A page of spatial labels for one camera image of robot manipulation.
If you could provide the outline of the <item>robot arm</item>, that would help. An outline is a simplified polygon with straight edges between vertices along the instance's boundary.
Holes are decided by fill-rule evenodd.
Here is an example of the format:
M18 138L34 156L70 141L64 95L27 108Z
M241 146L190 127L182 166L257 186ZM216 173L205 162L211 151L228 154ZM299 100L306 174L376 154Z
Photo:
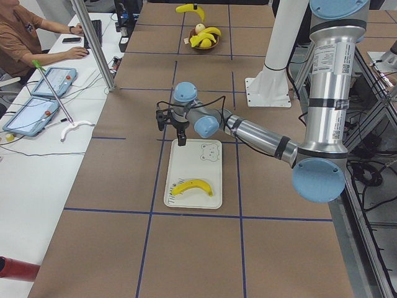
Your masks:
M309 36L314 47L305 139L296 143L225 109L210 109L190 82L173 93L171 124L178 144L193 126L203 138L224 133L288 163L292 184L301 197L330 202L345 187L347 148L343 130L356 43L365 35L368 1L280 1L262 71L246 79L251 107L289 106L286 72L303 16L311 11Z

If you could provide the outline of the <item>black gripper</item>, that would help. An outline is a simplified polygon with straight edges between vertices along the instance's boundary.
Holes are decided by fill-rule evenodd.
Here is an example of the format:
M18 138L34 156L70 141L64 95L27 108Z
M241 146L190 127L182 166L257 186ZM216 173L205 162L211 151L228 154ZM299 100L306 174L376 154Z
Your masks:
M177 120L174 117L171 117L170 123L176 129L177 145L179 147L185 146L187 138L185 130L189 127L189 122Z

